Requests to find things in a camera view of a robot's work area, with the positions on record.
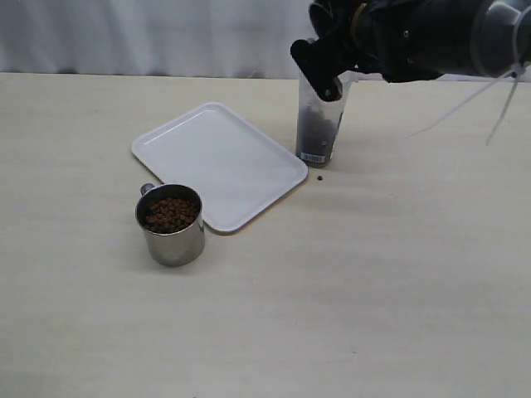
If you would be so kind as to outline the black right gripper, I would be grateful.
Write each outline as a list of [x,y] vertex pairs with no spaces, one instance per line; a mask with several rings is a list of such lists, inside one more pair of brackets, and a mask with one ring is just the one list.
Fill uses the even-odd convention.
[[[308,14],[320,39],[294,41],[290,55],[324,102],[343,98],[340,76],[357,72],[358,50],[390,83],[480,76],[471,50],[480,9],[480,1],[315,0]],[[324,37],[349,23],[351,37]]]

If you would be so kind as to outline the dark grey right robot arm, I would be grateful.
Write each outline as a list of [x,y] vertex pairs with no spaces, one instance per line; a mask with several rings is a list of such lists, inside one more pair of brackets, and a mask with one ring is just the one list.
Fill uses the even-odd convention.
[[498,78],[530,62],[528,1],[314,1],[309,19],[317,37],[290,55],[325,102],[342,98],[346,71],[407,83]]

